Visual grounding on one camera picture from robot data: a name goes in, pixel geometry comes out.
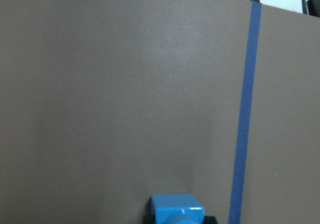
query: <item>cube top face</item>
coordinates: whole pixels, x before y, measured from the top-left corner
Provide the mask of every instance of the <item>cube top face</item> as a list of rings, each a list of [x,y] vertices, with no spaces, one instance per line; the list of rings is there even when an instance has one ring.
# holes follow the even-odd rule
[[[152,195],[156,224],[202,224],[204,207],[191,194]]]

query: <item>blue line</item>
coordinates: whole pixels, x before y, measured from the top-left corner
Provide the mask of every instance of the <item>blue line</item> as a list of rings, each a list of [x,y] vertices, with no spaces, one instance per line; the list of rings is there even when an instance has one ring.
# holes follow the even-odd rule
[[[231,203],[229,212],[229,224],[240,224],[243,198],[243,185],[245,182],[247,146],[250,128],[251,104],[254,90],[256,57],[258,53],[258,41],[262,5],[257,2],[252,3],[251,20],[246,50],[246,61],[244,67],[242,97],[239,115],[238,136],[236,142],[234,178],[231,192]]]

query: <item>wire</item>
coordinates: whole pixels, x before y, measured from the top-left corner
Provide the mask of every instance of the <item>wire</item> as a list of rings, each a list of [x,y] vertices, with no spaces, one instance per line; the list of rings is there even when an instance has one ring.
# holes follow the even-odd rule
[[[306,2],[306,0],[302,0],[302,12],[303,12],[305,15],[307,14],[306,7],[307,7],[307,2]]]

